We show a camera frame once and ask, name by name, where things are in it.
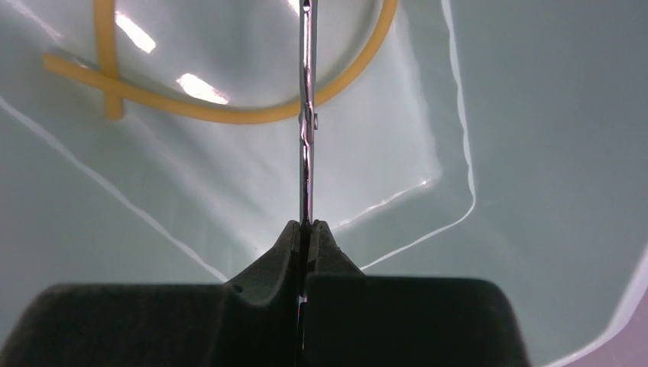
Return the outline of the metal crucible tongs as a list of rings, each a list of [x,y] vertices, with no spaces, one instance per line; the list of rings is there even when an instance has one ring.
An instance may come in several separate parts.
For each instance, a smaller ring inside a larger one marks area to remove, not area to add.
[[[300,223],[303,226],[313,223],[317,8],[317,1],[299,2]]]

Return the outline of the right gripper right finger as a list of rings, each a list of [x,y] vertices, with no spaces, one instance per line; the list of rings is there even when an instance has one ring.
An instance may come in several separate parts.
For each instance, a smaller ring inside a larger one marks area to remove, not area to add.
[[[528,366],[504,292],[475,278],[369,276],[313,224],[304,279],[306,366]]]

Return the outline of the tan rubber tubing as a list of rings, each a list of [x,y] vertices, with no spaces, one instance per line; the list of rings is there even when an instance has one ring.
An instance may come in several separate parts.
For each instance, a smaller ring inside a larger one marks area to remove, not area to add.
[[[398,1],[382,2],[381,12],[366,45],[345,71],[316,93],[317,106],[336,97],[365,71],[377,55],[390,30],[398,4]],[[262,125],[299,115],[298,101],[263,109],[234,110],[218,104],[201,106],[193,102],[182,102],[124,83],[119,76],[115,39],[115,2],[94,1],[93,17],[99,70],[82,67],[49,53],[43,55],[44,68],[51,73],[102,91],[105,115],[111,120],[124,117],[125,99],[174,115],[230,125]]]

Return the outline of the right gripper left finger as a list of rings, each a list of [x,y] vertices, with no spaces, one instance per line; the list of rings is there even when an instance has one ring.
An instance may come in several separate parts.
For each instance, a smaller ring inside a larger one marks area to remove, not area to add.
[[[57,284],[28,305],[3,366],[292,366],[295,248],[274,245],[224,284]]]

